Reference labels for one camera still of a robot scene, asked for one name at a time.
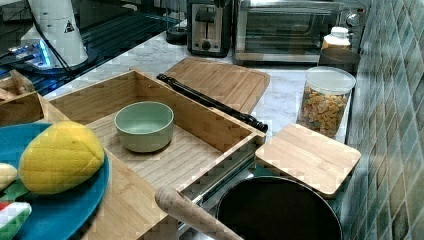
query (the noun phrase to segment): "teal plate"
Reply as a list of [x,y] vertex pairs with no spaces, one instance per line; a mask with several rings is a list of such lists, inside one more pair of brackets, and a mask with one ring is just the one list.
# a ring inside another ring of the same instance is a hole
[[[26,146],[51,124],[31,123],[0,128],[0,162],[18,168]],[[63,193],[28,193],[19,201],[31,204],[32,213],[15,235],[16,239],[69,239],[95,213],[109,179],[109,161],[84,183]]]

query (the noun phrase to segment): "toaster oven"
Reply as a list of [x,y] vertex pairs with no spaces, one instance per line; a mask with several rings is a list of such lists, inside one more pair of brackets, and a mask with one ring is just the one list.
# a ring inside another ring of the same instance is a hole
[[233,59],[245,62],[317,63],[324,36],[349,30],[359,52],[366,7],[358,1],[236,0]]

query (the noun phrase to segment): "oven window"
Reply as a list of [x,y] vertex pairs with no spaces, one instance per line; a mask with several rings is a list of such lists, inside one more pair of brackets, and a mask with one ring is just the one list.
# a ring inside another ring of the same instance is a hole
[[246,52],[319,54],[325,35],[336,25],[337,11],[327,13],[248,11]]

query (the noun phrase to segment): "yellow fruit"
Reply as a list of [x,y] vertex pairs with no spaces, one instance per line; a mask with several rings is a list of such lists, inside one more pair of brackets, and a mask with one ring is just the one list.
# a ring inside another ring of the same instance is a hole
[[19,163],[25,187],[38,194],[55,194],[89,179],[103,164],[99,139],[72,121],[53,124],[27,146]]
[[18,171],[12,165],[0,163],[0,191],[6,189],[18,176]]

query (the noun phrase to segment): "toaster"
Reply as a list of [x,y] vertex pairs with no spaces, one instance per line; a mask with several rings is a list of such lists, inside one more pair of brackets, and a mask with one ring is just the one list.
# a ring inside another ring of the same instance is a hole
[[187,2],[187,49],[193,55],[226,57],[231,48],[232,1]]

